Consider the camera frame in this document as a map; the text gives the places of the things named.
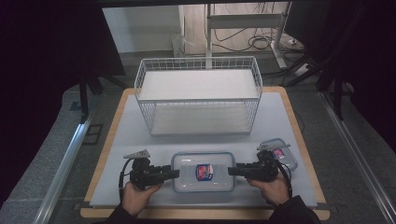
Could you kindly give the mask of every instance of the black sleeve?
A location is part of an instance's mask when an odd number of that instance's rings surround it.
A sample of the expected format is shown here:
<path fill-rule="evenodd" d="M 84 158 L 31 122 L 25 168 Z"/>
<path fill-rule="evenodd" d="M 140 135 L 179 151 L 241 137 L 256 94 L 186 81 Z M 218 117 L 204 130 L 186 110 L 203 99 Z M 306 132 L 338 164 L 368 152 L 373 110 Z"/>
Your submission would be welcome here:
<path fill-rule="evenodd" d="M 125 209 L 122 208 L 122 206 L 119 204 L 119 206 L 114 209 L 113 213 L 106 219 L 103 224 L 131 224 L 131 223 L 137 223 L 136 217 L 133 217 L 129 215 Z"/>
<path fill-rule="evenodd" d="M 275 209 L 270 217 L 270 222 L 319 224 L 320 220 L 317 214 L 306 207 L 300 196 L 295 196 Z"/>

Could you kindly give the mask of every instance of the plastic food container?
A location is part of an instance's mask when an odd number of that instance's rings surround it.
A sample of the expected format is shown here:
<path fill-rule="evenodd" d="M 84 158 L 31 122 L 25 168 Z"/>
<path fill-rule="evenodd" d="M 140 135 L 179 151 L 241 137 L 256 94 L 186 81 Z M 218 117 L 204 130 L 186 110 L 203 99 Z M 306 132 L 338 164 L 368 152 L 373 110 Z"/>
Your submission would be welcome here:
<path fill-rule="evenodd" d="M 286 143 L 281 138 L 274 138 L 268 141 L 262 142 L 263 145 L 286 145 Z M 280 163 L 289 167 L 291 171 L 295 170 L 298 166 L 297 160 L 294 159 L 293 154 L 291 154 L 288 147 L 279 147 L 270 150 L 276 160 Z"/>
<path fill-rule="evenodd" d="M 180 170 L 173 179 L 176 192 L 231 191 L 234 176 L 228 175 L 228 167 L 235 166 L 231 152 L 179 152 L 172 158 L 174 170 Z"/>

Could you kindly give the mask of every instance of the wall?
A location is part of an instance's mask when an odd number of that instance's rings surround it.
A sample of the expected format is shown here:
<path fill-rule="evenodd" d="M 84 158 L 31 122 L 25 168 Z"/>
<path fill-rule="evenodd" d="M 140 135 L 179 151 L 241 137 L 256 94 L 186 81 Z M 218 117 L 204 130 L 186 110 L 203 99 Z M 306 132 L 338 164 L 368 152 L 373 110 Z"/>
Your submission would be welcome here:
<path fill-rule="evenodd" d="M 180 34 L 179 6 L 104 8 L 119 53 L 172 50 L 172 35 Z"/>

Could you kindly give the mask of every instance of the white wire rack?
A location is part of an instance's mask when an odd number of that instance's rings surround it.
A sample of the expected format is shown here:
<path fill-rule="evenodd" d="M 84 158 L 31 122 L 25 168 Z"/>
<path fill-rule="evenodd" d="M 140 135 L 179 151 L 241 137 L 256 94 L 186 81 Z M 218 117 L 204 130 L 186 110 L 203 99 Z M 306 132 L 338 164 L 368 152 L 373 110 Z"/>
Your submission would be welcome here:
<path fill-rule="evenodd" d="M 254 57 L 144 59 L 134 88 L 151 134 L 250 133 L 262 77 Z"/>

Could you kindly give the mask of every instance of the wooden edge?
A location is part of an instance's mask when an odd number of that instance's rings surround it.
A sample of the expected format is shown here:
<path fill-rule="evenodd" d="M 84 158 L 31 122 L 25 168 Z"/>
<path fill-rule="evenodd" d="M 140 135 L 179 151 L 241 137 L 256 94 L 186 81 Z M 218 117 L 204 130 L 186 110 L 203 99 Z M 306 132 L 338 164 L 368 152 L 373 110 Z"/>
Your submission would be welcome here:
<path fill-rule="evenodd" d="M 109 217 L 114 209 L 82 208 L 83 217 Z M 329 210 L 313 210 L 320 220 L 330 218 Z M 221 220 L 268 220 L 274 210 L 260 208 L 155 208 L 144 209 L 139 218 L 149 219 L 221 219 Z"/>
<path fill-rule="evenodd" d="M 116 135 L 117 129 L 120 124 L 120 118 L 122 116 L 126 101 L 128 100 L 128 95 L 134 94 L 134 89 L 126 89 L 121 96 L 119 106 L 117 107 L 116 114 L 111 123 L 110 129 L 108 130 L 107 138 L 103 146 L 102 152 L 99 157 L 99 161 L 96 164 L 95 171 L 93 173 L 90 186 L 88 187 L 87 194 L 85 195 L 84 202 L 90 202 L 96 186 L 99 182 L 100 176 L 105 169 L 105 164 L 107 161 L 108 154 L 110 153 L 111 146 L 113 145 L 114 137 Z"/>
<path fill-rule="evenodd" d="M 321 191 L 320 184 L 318 182 L 318 177 L 315 173 L 311 159 L 309 158 L 308 151 L 300 132 L 297 119 L 294 116 L 294 112 L 291 107 L 289 97 L 286 90 L 282 87 L 264 87 L 264 92 L 279 92 L 287 110 L 287 114 L 290 120 L 291 128 L 295 134 L 298 147 L 301 151 L 305 168 L 308 172 L 311 184 L 314 188 L 315 196 L 317 197 L 318 203 L 326 203 L 324 199 L 323 192 Z M 84 202 L 89 202 L 92 198 L 96 185 L 100 179 L 100 175 L 103 172 L 106 164 L 108 154 L 110 152 L 111 146 L 113 145 L 114 136 L 119 127 L 120 118 L 122 116 L 128 95 L 134 94 L 134 89 L 127 89 L 123 92 L 119 107 L 117 108 L 116 114 L 114 116 L 113 122 L 111 123 L 110 130 L 108 131 L 105 145 L 102 149 L 101 156 L 96 165 L 91 184 L 87 190 Z M 103 208 L 81 208 L 80 214 L 82 217 L 109 217 L 114 209 L 103 209 Z M 313 209 L 313 211 L 318 215 L 320 220 L 327 220 L 330 218 L 329 210 L 318 210 Z M 257 220 L 257 219 L 269 219 L 272 215 L 273 210 L 270 209 L 251 209 L 251 208 L 200 208 L 200 209 L 186 209 L 186 208 L 154 208 L 154 209 L 144 209 L 140 214 L 139 218 L 170 218 L 170 219 L 244 219 L 244 220 Z"/>
<path fill-rule="evenodd" d="M 286 90 L 283 87 L 264 87 L 263 91 L 264 92 L 272 92 L 272 91 L 280 92 L 280 95 L 283 100 L 283 104 L 284 104 L 286 110 L 288 111 L 287 114 L 289 117 L 291 128 L 293 129 L 295 138 L 297 140 L 297 144 L 300 149 L 300 153 L 303 158 L 306 171 L 308 172 L 308 176 L 311 181 L 311 185 L 314 188 L 315 197 L 317 198 L 318 203 L 326 203 L 326 200 L 323 195 L 323 191 L 321 190 L 321 187 L 320 187 L 320 184 L 318 181 L 318 177 L 317 177 L 317 174 L 314 169 L 314 165 L 312 164 L 311 158 L 309 157 L 308 149 L 306 148 L 305 141 L 303 139 L 303 135 L 301 134 L 297 119 L 294 116 L 294 112 L 291 107 L 291 103 L 290 103 L 288 94 L 286 93 Z"/>

